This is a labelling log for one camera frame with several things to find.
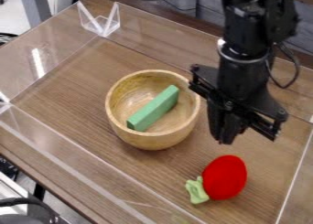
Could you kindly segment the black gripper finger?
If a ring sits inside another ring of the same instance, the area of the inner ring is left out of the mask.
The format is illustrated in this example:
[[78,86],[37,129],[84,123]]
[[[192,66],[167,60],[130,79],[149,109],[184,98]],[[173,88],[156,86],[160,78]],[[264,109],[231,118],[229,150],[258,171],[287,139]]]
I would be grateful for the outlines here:
[[247,129],[243,119],[212,102],[207,104],[205,110],[211,136],[219,144],[231,144]]

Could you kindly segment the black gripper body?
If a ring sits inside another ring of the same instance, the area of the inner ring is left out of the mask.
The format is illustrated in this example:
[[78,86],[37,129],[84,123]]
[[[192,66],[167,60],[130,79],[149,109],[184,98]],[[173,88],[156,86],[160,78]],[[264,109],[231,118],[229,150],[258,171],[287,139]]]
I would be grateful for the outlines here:
[[188,88],[205,100],[205,106],[209,102],[215,103],[223,110],[232,112],[243,119],[247,129],[252,129],[274,141],[288,114],[274,100],[266,86],[259,87],[244,100],[239,100],[217,89],[216,69],[192,64],[191,74]]

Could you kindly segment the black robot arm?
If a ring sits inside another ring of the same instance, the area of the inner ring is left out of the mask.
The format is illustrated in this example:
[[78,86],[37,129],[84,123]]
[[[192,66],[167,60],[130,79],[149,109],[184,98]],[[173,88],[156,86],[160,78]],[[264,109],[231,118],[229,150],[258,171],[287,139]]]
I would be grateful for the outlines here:
[[205,99],[208,130],[220,144],[231,144],[248,128],[276,138],[287,111],[272,98],[267,82],[275,51],[294,55],[283,41],[295,34],[299,17],[292,0],[220,0],[223,34],[219,66],[191,65],[189,89]]

